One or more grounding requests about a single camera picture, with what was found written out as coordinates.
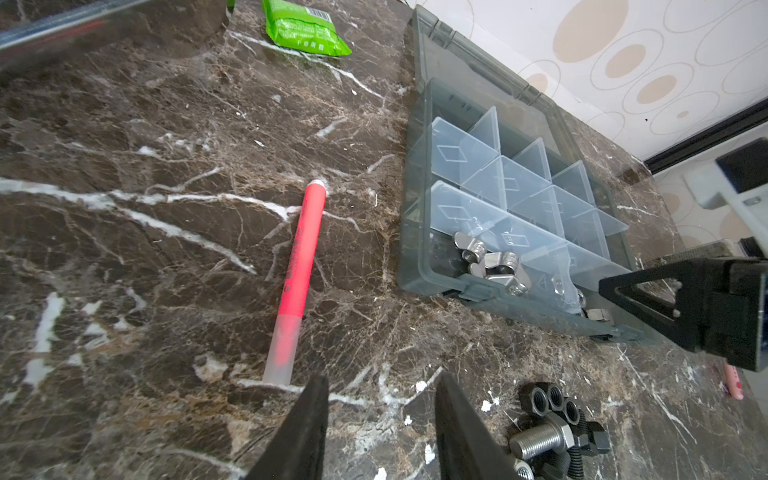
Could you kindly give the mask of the silver wing nuts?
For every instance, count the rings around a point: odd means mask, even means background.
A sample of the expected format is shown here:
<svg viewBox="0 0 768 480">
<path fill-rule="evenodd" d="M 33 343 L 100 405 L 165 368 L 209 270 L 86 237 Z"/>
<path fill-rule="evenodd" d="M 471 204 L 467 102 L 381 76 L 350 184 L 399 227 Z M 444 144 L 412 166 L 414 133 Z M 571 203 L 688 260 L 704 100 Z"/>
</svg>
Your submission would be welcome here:
<svg viewBox="0 0 768 480">
<path fill-rule="evenodd" d="M 471 275 L 503 285 L 510 295 L 528 294 L 530 276 L 517 254 L 490 251 L 483 241 L 462 231 L 453 235 L 453 241 Z"/>
</svg>

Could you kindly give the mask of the silver hex nuts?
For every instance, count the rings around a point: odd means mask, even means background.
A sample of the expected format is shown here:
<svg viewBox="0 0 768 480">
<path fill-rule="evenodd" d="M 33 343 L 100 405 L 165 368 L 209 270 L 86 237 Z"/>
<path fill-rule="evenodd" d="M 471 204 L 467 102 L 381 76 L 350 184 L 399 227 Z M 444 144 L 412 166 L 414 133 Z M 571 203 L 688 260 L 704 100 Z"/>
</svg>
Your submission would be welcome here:
<svg viewBox="0 0 768 480">
<path fill-rule="evenodd" d="M 587 290 L 577 289 L 577 296 L 581 308 L 581 315 L 595 322 L 612 323 L 611 303 L 604 299 L 599 293 Z"/>
</svg>

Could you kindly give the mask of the silver hex bolt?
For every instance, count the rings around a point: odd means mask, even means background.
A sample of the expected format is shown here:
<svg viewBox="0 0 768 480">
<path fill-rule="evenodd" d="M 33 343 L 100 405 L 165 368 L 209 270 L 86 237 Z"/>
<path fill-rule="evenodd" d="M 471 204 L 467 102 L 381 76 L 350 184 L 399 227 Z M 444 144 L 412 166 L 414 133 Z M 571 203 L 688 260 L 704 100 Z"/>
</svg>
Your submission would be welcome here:
<svg viewBox="0 0 768 480">
<path fill-rule="evenodd" d="M 571 426 L 553 412 L 547 413 L 540 424 L 509 439 L 511 453 L 520 460 L 530 460 L 548 451 L 562 453 L 574 446 Z"/>
</svg>

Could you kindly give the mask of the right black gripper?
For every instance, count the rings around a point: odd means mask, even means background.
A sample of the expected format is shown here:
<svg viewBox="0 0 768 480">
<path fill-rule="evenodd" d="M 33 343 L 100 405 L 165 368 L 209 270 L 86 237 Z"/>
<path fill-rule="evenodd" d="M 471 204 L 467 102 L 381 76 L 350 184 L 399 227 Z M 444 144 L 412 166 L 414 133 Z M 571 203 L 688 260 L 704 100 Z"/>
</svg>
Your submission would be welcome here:
<svg viewBox="0 0 768 480">
<path fill-rule="evenodd" d="M 767 368 L 767 261 L 697 258 L 599 281 L 599 294 L 687 351 Z"/>
</svg>

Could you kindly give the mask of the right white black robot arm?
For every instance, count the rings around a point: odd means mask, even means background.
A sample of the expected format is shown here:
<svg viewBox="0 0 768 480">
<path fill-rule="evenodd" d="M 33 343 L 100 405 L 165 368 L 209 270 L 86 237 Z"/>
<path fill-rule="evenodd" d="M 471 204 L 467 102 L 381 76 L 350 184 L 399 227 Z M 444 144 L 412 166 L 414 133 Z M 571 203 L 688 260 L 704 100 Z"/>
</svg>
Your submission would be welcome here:
<svg viewBox="0 0 768 480">
<path fill-rule="evenodd" d="M 728 205 L 767 247 L 767 141 L 750 142 L 689 173 L 704 207 Z M 691 352 L 767 367 L 767 258 L 690 258 L 599 282 L 600 295 Z"/>
</svg>

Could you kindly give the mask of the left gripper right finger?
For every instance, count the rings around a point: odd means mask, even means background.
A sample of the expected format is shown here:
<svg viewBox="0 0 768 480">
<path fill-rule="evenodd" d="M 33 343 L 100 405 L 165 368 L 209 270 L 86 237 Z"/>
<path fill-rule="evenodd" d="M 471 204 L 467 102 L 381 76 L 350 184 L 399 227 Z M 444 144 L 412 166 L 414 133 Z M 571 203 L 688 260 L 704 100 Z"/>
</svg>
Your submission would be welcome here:
<svg viewBox="0 0 768 480">
<path fill-rule="evenodd" d="M 436 383 L 435 428 L 441 479 L 519 479 L 514 463 L 448 372 Z"/>
</svg>

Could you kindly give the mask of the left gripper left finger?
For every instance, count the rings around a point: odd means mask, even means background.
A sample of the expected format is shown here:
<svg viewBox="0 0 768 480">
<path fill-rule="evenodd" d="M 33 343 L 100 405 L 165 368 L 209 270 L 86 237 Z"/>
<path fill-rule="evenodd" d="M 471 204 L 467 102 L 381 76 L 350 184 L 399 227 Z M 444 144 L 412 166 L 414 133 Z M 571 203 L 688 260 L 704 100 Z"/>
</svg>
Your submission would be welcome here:
<svg viewBox="0 0 768 480">
<path fill-rule="evenodd" d="M 313 375 L 245 479 L 321 479 L 328 403 L 328 379 Z"/>
</svg>

